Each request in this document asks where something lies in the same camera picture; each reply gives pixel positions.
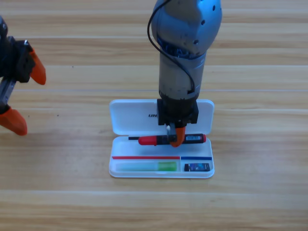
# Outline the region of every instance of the blue label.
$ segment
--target blue label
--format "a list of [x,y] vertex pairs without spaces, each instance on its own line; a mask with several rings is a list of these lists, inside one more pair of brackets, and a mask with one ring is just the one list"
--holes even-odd
[[200,141],[202,138],[201,136],[187,136],[186,140],[187,141]]

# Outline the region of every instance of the blue stripe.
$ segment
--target blue stripe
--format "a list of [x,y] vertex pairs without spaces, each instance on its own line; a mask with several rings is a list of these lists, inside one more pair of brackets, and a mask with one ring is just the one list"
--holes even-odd
[[203,156],[181,156],[181,160],[213,160],[213,158]]

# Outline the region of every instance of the red stripe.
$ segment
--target red stripe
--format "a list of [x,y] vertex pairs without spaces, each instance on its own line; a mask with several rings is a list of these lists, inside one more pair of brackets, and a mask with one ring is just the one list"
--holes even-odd
[[179,156],[113,156],[114,160],[179,160]]

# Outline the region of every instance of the screwdriver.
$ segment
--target screwdriver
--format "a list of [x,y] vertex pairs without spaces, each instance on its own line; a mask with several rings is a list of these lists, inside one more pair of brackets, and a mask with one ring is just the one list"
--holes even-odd
[[[143,136],[143,137],[129,137],[129,140],[138,140],[140,145],[168,145],[170,141],[168,136]],[[204,143],[206,141],[205,134],[187,134],[182,144]]]

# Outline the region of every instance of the black cable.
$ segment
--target black cable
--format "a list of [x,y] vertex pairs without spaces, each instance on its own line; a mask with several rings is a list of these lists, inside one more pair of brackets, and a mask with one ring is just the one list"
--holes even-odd
[[149,41],[152,43],[152,45],[161,53],[163,54],[165,57],[167,57],[170,61],[172,61],[174,64],[176,64],[179,68],[181,68],[189,77],[190,81],[191,81],[191,90],[188,91],[188,94],[191,94],[191,93],[194,93],[194,88],[195,88],[195,85],[194,85],[194,81],[193,81],[193,78],[192,76],[189,74],[189,72],[186,70],[186,68],[180,64],[176,59],[172,59],[170,58],[167,54],[165,54],[159,47],[156,46],[156,44],[153,42],[153,40],[151,39],[151,35],[150,35],[150,25],[151,25],[151,22],[155,16],[155,14],[157,13],[157,11],[159,11],[163,6],[165,6],[167,3],[171,2],[172,0],[166,0],[164,1],[162,4],[160,4],[152,13],[151,17],[150,17],[150,20],[149,20],[149,23],[148,23],[148,38],[149,38]]

